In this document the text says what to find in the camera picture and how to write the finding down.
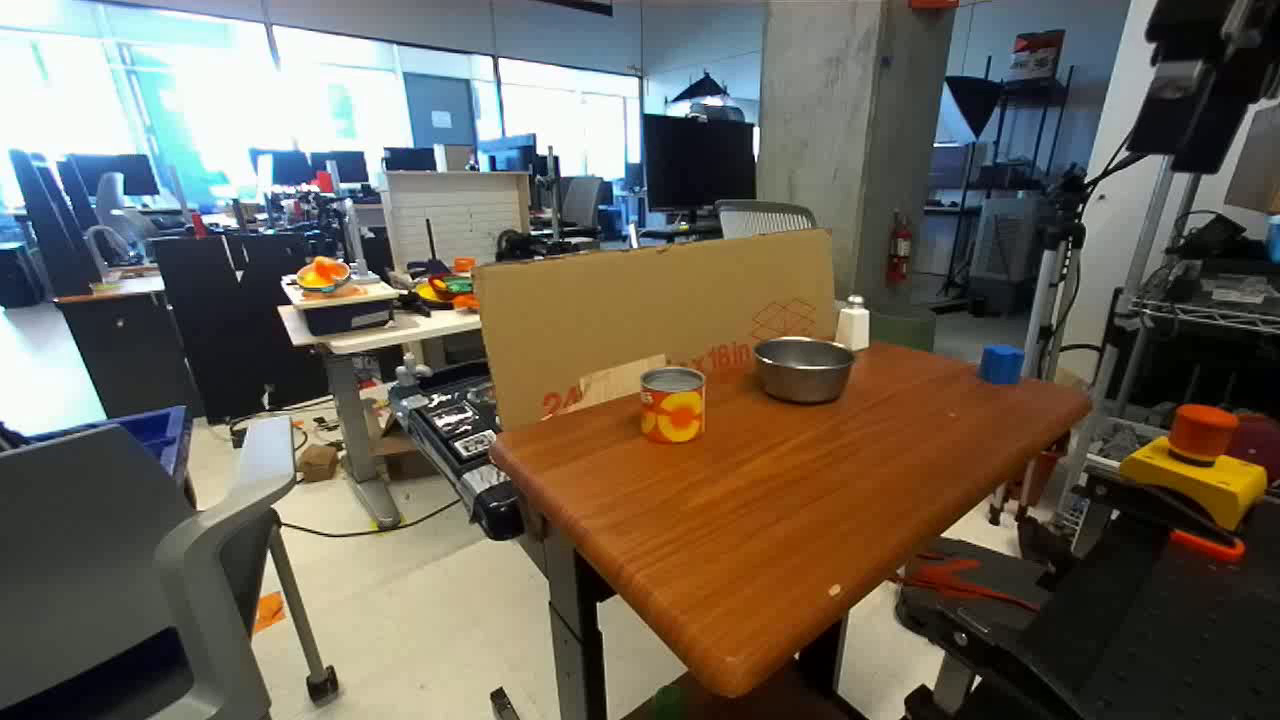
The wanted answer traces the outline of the orange yellow tin can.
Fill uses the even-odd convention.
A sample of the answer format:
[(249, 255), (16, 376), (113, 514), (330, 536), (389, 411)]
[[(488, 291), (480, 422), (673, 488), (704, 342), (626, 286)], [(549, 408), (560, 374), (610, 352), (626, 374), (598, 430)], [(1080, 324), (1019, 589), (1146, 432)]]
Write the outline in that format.
[(704, 432), (704, 376), (696, 369), (653, 369), (641, 376), (641, 432), (687, 443)]

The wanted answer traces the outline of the white salt cellar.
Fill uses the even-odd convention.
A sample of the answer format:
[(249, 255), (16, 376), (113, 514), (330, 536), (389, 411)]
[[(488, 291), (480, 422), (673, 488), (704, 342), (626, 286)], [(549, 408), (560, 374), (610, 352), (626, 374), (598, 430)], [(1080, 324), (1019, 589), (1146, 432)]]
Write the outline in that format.
[(862, 297), (849, 297), (836, 313), (836, 343), (862, 352), (873, 342), (873, 313)]

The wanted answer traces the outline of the red fire extinguisher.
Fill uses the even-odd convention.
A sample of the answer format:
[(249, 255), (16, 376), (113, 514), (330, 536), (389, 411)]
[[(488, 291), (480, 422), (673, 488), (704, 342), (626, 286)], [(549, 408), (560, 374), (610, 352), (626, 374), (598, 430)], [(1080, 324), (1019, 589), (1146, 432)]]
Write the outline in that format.
[(915, 253), (915, 228), (903, 215), (893, 215), (890, 269), (883, 269), (890, 287), (910, 287), (913, 253)]

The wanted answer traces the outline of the orange handled clamp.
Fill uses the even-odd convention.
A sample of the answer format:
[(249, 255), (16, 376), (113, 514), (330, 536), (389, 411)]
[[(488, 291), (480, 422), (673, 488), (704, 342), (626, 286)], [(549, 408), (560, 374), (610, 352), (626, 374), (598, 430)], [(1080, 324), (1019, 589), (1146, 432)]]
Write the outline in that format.
[(1185, 548), (1185, 551), (1191, 551), (1202, 561), (1214, 561), (1214, 566), (1240, 566), (1248, 558), (1248, 543), (1240, 536), (1214, 542), (1214, 536), (1195, 536), (1195, 531), (1174, 527), (1168, 543)]

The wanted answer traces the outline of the brown cardboard sheet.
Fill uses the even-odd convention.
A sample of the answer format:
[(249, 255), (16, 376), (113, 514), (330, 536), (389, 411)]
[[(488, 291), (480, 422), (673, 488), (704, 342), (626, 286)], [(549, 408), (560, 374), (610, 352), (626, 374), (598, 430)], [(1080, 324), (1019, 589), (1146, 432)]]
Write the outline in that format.
[(768, 335), (832, 335), (832, 236), (819, 228), (638, 253), (580, 253), (478, 274), (501, 422), (586, 406), (586, 380), (641, 362), (744, 376)]

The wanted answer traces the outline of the white desk with toys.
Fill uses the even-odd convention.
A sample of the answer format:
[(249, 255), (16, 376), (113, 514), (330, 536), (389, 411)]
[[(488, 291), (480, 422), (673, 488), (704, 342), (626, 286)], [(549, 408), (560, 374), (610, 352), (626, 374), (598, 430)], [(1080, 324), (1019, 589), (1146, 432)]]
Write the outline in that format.
[[(370, 430), (370, 411), (360, 406), (358, 366), (376, 362), (389, 349), (413, 349), (445, 335), (469, 335), (480, 329), (478, 313), (404, 313), (399, 287), (358, 275), (338, 297), (306, 291), (298, 275), (280, 282), (283, 305), (277, 308), (283, 335), (300, 352), (317, 352), (326, 362), (330, 398), (338, 406), (338, 422), (343, 432), (343, 471), (351, 497), (365, 506), (376, 527), (398, 527), (399, 510), (389, 491), (384, 461), (376, 456), (376, 432)], [(314, 331), (317, 313), (351, 308), (358, 315), (384, 313), (376, 329), (343, 329), (343, 331)]]

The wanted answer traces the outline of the grey office chair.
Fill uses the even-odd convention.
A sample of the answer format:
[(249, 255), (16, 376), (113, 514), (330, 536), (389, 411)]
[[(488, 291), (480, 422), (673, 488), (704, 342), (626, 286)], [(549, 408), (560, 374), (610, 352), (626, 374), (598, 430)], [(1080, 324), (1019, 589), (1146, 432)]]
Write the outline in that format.
[(227, 491), (195, 510), (126, 423), (10, 448), (0, 716), (269, 720), (253, 651), (263, 566), (298, 625), (308, 702), (338, 702), (277, 514), (291, 463), (291, 423), (253, 422)]

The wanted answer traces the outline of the blue cube block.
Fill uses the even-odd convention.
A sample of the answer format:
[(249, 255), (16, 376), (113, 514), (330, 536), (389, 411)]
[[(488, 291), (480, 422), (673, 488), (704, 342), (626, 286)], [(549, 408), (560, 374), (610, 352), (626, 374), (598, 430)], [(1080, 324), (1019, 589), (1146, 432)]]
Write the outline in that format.
[(1012, 343), (989, 343), (980, 358), (980, 376), (989, 384), (1018, 384), (1024, 376), (1024, 352)]

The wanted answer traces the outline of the yellow emergency stop button box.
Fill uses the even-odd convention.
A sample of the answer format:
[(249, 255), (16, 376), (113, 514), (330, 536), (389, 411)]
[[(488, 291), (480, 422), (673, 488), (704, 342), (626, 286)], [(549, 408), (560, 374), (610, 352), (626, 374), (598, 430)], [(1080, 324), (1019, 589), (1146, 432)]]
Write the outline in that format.
[(1174, 430), (1122, 461), (1138, 488), (1164, 488), (1191, 501), (1218, 527), (1236, 531), (1269, 491), (1269, 468), (1236, 461), (1240, 418), (1218, 406), (1181, 406)]

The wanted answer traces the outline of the silver metal bowl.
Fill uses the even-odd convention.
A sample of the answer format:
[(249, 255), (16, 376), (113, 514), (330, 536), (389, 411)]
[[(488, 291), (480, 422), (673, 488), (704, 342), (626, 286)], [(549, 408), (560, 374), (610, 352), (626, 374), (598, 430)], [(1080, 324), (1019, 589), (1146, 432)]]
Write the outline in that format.
[(762, 393), (787, 406), (832, 406), (858, 358), (818, 335), (772, 335), (756, 343)]

